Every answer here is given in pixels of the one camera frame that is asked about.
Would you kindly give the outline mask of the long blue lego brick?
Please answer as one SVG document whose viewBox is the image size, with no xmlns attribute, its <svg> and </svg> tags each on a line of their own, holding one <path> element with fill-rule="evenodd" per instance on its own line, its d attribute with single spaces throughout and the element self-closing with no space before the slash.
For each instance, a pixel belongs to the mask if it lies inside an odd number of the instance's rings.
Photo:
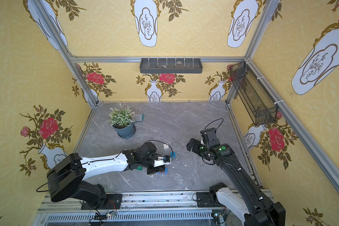
<svg viewBox="0 0 339 226">
<path fill-rule="evenodd" d="M 157 174 L 167 174 L 168 173 L 168 168 L 165 168 L 164 171 L 157 172 Z"/>
</svg>

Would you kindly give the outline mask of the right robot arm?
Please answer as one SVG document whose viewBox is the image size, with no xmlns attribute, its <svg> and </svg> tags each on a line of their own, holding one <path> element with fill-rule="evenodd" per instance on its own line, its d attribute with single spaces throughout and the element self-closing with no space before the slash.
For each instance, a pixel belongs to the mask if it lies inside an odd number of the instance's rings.
<svg viewBox="0 0 339 226">
<path fill-rule="evenodd" d="M 190 139 L 186 148 L 220 167 L 236 187 L 239 197 L 224 184 L 212 186 L 215 199 L 227 207 L 244 226 L 284 226 L 286 210 L 280 202 L 273 202 L 263 193 L 240 164 L 228 144 L 221 144 L 216 129 L 200 132 L 202 140 Z"/>
</svg>

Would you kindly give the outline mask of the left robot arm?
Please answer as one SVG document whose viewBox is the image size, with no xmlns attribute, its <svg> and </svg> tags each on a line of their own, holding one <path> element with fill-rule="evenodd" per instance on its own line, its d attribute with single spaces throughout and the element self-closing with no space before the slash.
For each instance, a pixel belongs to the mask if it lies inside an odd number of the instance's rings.
<svg viewBox="0 0 339 226">
<path fill-rule="evenodd" d="M 85 201 L 95 209 L 103 209 L 116 203 L 107 197 L 101 184 L 91 184 L 86 180 L 110 172 L 147 169 L 149 175 L 163 171 L 170 164 L 172 155 L 157 154 L 152 140 L 136 149 L 123 150 L 119 154 L 103 157 L 80 157 L 72 153 L 52 168 L 47 174 L 47 185 L 52 202 L 67 198 Z"/>
</svg>

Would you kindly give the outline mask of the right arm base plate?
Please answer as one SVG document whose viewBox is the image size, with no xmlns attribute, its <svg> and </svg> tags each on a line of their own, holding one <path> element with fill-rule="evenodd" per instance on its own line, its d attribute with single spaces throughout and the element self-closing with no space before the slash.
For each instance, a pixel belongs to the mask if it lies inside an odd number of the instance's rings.
<svg viewBox="0 0 339 226">
<path fill-rule="evenodd" d="M 215 204 L 213 203 L 211 199 L 210 192 L 197 192 L 195 196 L 196 196 L 197 207 L 199 208 L 215 207 Z"/>
</svg>

